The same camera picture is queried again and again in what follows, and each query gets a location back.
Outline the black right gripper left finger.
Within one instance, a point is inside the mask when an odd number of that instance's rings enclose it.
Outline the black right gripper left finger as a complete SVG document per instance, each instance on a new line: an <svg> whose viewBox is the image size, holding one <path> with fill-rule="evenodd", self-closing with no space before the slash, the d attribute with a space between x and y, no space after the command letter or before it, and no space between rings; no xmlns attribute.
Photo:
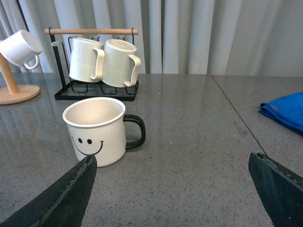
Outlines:
<svg viewBox="0 0 303 227"><path fill-rule="evenodd" d="M80 227L97 172L94 155L86 156L2 227Z"/></svg>

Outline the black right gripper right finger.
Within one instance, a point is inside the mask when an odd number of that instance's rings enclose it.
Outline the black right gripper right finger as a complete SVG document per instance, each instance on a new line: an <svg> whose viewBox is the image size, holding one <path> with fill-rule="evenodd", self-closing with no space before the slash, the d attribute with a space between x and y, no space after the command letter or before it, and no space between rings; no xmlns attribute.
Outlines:
<svg viewBox="0 0 303 227"><path fill-rule="evenodd" d="M249 173L276 227L303 225L303 178L262 153L251 153Z"/></svg>

